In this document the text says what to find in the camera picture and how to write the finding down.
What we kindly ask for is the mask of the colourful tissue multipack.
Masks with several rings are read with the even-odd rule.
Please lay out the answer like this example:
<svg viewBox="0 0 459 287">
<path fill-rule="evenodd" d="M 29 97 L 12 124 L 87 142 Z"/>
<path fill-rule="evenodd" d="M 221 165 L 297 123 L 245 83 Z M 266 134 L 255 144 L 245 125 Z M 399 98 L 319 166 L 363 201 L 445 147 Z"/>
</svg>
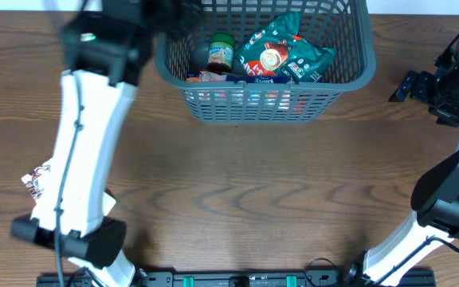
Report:
<svg viewBox="0 0 459 287">
<path fill-rule="evenodd" d="M 288 111 L 294 102 L 289 90 L 266 89 L 266 85 L 289 85 L 293 79 L 289 76 L 243 76 L 232 73 L 212 73 L 206 70 L 188 72 L 188 83 L 217 84 L 217 87 L 202 88 L 194 91 L 184 90 L 182 95 L 187 102 L 197 103 L 203 108 L 213 104 L 224 108 L 271 108 L 278 112 Z"/>
</svg>

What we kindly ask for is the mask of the green lid jar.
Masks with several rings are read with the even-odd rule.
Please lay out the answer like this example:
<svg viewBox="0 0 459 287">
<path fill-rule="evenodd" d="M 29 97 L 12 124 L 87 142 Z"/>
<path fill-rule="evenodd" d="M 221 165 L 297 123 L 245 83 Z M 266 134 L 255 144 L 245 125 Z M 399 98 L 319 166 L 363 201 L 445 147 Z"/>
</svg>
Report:
<svg viewBox="0 0 459 287">
<path fill-rule="evenodd" d="M 233 69 L 235 40 L 227 33 L 216 33 L 210 38 L 207 69 L 213 73 L 230 73 Z"/>
</svg>

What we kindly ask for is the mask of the green coffee sachet bag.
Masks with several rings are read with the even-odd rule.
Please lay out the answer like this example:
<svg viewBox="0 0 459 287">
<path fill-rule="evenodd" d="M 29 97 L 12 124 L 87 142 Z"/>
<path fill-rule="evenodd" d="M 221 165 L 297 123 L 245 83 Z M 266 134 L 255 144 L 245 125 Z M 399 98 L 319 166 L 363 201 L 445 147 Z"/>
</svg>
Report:
<svg viewBox="0 0 459 287">
<path fill-rule="evenodd" d="M 235 50 L 234 58 L 249 76 L 285 76 L 317 82 L 335 59 L 333 48 L 317 48 L 299 37 L 300 12 L 279 15 L 257 29 Z"/>
</svg>

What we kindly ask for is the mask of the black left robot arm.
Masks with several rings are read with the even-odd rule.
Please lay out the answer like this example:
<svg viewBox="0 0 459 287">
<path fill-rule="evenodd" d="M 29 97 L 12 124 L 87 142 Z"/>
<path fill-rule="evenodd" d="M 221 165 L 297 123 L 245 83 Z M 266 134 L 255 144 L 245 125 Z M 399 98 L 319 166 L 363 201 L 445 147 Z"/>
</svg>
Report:
<svg viewBox="0 0 459 287">
<path fill-rule="evenodd" d="M 120 129 L 135 99 L 157 33 L 188 35 L 202 20 L 191 0 L 102 2 L 61 28 L 65 71 L 49 178 L 32 212 L 13 220 L 14 237 L 53 250 L 96 286 L 140 286 L 143 272 L 123 251 L 126 224 L 103 211 Z"/>
</svg>

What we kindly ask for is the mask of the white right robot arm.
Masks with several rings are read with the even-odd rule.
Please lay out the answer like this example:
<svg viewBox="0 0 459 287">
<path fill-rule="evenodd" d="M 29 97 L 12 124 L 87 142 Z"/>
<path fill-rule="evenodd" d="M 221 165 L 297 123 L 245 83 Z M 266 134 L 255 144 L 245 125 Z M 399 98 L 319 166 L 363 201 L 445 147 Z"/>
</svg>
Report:
<svg viewBox="0 0 459 287">
<path fill-rule="evenodd" d="M 459 128 L 459 34 L 434 64 L 436 73 L 409 71 L 390 101 L 406 98 L 427 105 L 437 123 Z M 411 281 L 408 273 L 439 246 L 453 247 L 459 239 L 459 141 L 457 150 L 417 181 L 411 212 L 381 244 L 353 263 L 349 286 L 397 286 Z"/>
</svg>

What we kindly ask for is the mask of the beige brown snack pouch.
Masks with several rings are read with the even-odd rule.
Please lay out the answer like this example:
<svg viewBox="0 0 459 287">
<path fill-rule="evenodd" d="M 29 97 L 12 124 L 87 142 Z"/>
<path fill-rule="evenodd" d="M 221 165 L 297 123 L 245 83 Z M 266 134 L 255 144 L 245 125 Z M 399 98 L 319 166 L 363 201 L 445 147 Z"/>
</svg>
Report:
<svg viewBox="0 0 459 287">
<path fill-rule="evenodd" d="M 45 191 L 49 181 L 52 163 L 53 158 L 45 161 L 40 166 L 35 167 L 32 171 L 21 177 L 22 183 L 25 185 L 34 202 L 38 202 L 39 198 Z M 113 196 L 111 191 L 107 189 L 103 194 L 103 214 L 108 215 L 116 204 L 116 198 Z"/>
</svg>

